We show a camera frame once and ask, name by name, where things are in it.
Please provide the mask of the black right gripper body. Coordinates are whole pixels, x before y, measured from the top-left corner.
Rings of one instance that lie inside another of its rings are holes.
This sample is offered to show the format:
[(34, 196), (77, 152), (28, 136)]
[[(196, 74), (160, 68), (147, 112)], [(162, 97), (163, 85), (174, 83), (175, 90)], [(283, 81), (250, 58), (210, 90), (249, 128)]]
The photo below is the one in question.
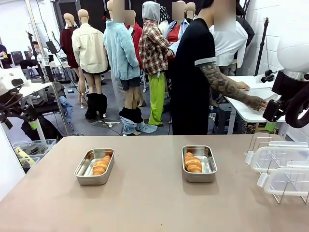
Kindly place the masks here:
[(291, 98), (291, 89), (294, 84), (294, 78), (286, 74), (287, 70), (279, 70), (272, 87), (272, 91), (281, 96), (283, 101)]

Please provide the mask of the person's right hand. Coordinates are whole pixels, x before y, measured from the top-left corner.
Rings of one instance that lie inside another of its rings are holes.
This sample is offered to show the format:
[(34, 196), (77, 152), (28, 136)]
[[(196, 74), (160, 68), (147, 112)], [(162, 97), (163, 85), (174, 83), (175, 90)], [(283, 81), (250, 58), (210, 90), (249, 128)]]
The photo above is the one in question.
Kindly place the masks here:
[(255, 111), (264, 111), (267, 106), (267, 101), (257, 96), (248, 96), (244, 102), (248, 107)]

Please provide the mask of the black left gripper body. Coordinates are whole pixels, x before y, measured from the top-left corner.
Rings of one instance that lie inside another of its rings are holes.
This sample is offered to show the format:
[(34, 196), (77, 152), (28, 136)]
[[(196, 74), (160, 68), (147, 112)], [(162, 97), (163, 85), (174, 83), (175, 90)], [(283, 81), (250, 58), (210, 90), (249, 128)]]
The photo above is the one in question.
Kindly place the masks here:
[(0, 120), (6, 121), (8, 117), (17, 117), (24, 121), (29, 121), (29, 116), (27, 116), (27, 109), (29, 108), (29, 104), (25, 104), (21, 106), (19, 103), (7, 107), (4, 106), (3, 103), (0, 104)]

